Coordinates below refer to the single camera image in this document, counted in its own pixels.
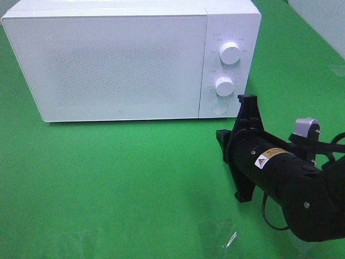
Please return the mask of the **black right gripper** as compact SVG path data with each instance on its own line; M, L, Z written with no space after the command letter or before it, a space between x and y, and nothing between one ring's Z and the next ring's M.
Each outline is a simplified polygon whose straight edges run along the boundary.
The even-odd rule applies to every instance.
M216 130L216 139L236 187L235 198L239 202L249 202L255 186L270 187L270 137L264 131L257 96L241 94L238 99L240 110L233 130Z

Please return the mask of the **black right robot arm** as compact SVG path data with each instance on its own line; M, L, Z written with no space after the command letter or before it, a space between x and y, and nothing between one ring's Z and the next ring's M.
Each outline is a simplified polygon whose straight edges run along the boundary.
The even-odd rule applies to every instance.
M265 131L257 97L238 97L240 110L232 130L216 132L240 202L259 187L280 205L286 229L307 242L344 238L344 153L340 133L319 141L320 125L299 118L287 141Z

